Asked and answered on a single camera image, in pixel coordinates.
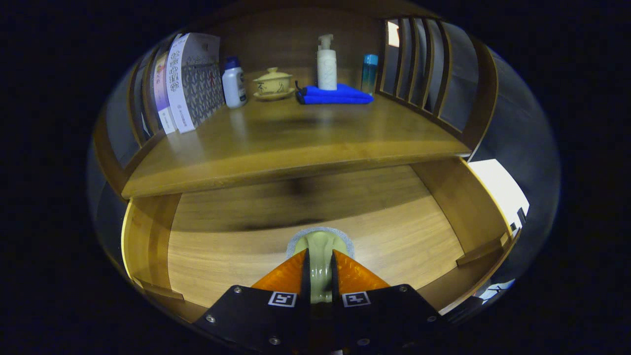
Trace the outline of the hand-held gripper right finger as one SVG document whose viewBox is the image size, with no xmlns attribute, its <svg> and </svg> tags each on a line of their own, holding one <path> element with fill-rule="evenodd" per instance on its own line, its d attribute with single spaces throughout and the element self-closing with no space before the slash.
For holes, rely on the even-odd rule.
<svg viewBox="0 0 631 355">
<path fill-rule="evenodd" d="M 353 258 L 333 251 L 332 329 L 341 353 L 401 353 L 430 344 L 444 319 L 408 284 L 388 285 Z"/>
</svg>

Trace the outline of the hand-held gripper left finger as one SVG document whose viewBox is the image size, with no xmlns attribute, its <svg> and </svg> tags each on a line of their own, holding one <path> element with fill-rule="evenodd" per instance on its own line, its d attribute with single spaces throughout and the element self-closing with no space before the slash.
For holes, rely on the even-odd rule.
<svg viewBox="0 0 631 355">
<path fill-rule="evenodd" d="M 253 286 L 228 288 L 194 326 L 248 354 L 297 355 L 307 348 L 310 314 L 310 254 L 305 249 Z"/>
</svg>

